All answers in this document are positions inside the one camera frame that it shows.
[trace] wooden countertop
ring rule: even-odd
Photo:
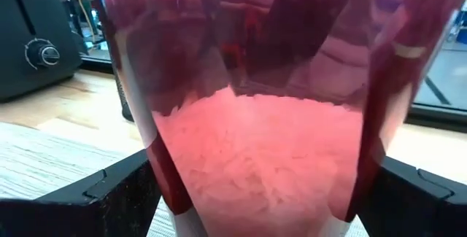
[[[71,80],[0,104],[0,122],[14,123],[124,153],[143,148],[136,126],[123,119],[114,77],[79,71]],[[467,134],[403,125],[388,155],[467,184]]]

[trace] toaster knob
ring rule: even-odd
[[[34,39],[26,45],[26,60],[35,69],[55,66],[60,60],[57,48],[45,39]]]

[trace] red blender jar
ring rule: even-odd
[[[178,236],[345,233],[463,2],[99,0]]]

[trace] cable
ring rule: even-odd
[[[78,3],[80,4],[82,13],[85,15],[86,23],[87,23],[88,26],[89,26],[90,33],[91,33],[91,35],[93,36],[93,47],[92,47],[92,48],[94,48],[94,43],[96,42],[96,35],[94,34],[94,29],[93,29],[93,27],[91,26],[88,13],[86,12],[85,7],[82,5],[82,0],[78,0]]]

